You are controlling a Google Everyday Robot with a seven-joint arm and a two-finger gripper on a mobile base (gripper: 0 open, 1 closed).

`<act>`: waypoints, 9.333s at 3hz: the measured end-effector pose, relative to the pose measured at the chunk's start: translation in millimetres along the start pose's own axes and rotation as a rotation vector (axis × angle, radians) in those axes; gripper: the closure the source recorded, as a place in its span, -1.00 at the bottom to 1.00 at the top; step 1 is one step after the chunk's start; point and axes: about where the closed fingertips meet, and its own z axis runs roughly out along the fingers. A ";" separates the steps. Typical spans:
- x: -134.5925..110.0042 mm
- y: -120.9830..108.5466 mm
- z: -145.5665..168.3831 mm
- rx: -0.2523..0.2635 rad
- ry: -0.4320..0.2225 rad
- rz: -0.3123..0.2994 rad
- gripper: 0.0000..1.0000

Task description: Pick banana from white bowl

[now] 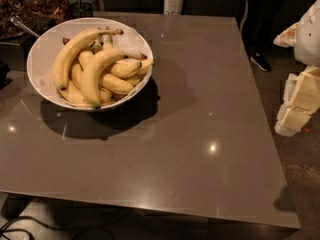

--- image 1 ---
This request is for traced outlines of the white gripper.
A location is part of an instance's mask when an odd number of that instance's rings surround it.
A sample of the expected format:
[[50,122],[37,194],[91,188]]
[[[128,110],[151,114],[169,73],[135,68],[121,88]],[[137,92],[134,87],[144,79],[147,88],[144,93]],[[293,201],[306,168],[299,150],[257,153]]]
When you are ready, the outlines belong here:
[[320,68],[307,66],[299,75],[290,73],[285,83],[283,104],[275,124],[277,134],[292,137],[320,108]]

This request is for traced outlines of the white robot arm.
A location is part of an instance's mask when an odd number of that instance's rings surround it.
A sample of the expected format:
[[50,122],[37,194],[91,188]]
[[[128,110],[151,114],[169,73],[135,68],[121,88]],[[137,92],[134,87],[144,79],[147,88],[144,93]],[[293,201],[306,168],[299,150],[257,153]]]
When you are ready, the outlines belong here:
[[295,60],[306,66],[298,75],[289,74],[277,114],[275,132],[291,137],[320,108],[320,0],[297,23],[277,35],[273,43],[293,47]]

